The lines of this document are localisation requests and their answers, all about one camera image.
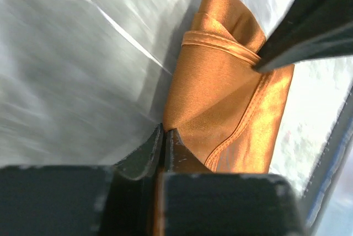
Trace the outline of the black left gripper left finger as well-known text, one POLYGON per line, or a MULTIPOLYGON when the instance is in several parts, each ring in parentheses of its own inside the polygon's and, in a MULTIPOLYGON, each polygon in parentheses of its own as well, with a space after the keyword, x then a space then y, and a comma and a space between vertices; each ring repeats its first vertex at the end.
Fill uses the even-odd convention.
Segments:
POLYGON ((112 166, 3 167, 1 235, 152 235, 162 145, 158 125, 112 166))

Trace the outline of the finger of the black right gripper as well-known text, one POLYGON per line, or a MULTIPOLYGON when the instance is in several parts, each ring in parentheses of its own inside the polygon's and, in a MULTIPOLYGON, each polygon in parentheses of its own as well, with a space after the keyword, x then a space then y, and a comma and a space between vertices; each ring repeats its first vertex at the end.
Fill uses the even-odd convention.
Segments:
POLYGON ((352 0, 294 0, 258 55, 258 72, 352 55, 352 0))

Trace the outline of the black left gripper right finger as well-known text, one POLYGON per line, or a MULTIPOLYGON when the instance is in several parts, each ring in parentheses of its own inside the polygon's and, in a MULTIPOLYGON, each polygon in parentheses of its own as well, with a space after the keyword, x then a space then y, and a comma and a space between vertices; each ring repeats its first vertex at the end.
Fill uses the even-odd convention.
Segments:
POLYGON ((165 143, 163 235, 305 235, 296 197, 282 176, 209 171, 176 130, 165 143))

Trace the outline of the orange cloth napkin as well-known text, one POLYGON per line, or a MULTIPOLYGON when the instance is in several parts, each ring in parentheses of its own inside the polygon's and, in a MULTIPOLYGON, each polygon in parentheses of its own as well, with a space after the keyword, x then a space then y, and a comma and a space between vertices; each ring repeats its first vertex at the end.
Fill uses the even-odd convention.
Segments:
POLYGON ((240 0, 201 0, 183 36, 163 127, 212 171, 269 171, 294 66, 254 71, 265 41, 240 0))

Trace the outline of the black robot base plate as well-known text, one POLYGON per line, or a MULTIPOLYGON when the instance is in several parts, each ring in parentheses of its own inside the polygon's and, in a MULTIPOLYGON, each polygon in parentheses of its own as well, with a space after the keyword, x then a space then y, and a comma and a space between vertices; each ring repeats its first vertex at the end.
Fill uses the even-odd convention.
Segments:
POLYGON ((340 114, 299 200, 307 235, 313 235, 329 202, 339 173, 343 168, 352 141, 352 89, 349 90, 340 114))

